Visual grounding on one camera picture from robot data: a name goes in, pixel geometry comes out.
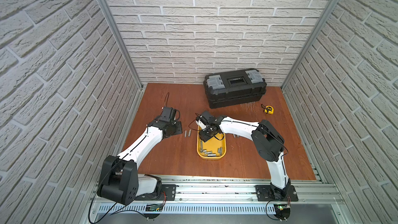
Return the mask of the yellow plastic tray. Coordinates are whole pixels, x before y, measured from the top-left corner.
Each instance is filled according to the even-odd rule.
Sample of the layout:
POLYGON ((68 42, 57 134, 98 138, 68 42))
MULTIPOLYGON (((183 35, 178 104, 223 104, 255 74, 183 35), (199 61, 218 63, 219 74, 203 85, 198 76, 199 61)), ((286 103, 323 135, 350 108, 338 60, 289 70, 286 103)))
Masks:
POLYGON ((204 142, 197 134, 197 153, 205 160, 219 160, 227 152, 227 142, 224 134, 217 134, 207 142, 204 142))

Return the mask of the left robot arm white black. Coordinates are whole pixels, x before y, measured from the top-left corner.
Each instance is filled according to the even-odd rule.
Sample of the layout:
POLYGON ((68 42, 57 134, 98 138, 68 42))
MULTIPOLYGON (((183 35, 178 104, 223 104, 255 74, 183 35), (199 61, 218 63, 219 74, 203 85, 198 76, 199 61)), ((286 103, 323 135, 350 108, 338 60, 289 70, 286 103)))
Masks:
POLYGON ((143 134, 116 156, 105 158, 96 194, 123 205, 134 200, 165 199, 162 179, 139 174, 138 169, 150 151, 163 139, 182 134, 179 110, 163 107, 162 113, 146 125, 143 134))

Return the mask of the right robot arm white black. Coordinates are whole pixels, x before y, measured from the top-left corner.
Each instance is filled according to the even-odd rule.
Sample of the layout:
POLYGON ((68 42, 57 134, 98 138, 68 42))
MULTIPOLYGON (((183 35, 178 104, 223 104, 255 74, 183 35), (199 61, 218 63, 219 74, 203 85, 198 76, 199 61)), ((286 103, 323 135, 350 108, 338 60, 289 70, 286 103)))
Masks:
POLYGON ((199 137, 204 142, 217 134, 234 134, 253 141, 259 156, 267 161, 271 175, 271 199, 283 200, 287 197, 291 181, 284 162, 285 141, 269 121, 247 122, 223 115, 215 117, 205 111, 196 117, 195 122, 201 128, 199 137))

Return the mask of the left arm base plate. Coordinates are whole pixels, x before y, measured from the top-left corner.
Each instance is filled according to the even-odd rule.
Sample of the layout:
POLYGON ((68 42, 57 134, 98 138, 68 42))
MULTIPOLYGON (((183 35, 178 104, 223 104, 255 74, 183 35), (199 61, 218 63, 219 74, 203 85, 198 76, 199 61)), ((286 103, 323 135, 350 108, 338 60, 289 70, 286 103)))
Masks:
POLYGON ((165 184, 156 188, 154 193, 138 196, 136 201, 174 201, 176 197, 175 184, 165 184))

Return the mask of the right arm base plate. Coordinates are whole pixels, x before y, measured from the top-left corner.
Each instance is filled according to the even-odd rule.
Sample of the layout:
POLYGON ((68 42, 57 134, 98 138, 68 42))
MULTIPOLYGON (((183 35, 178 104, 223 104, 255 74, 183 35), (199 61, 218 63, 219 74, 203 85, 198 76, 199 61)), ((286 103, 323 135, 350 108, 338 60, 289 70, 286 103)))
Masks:
POLYGON ((255 185, 257 199, 259 202, 284 201, 298 202, 297 192, 294 186, 279 189, 272 185, 255 185))

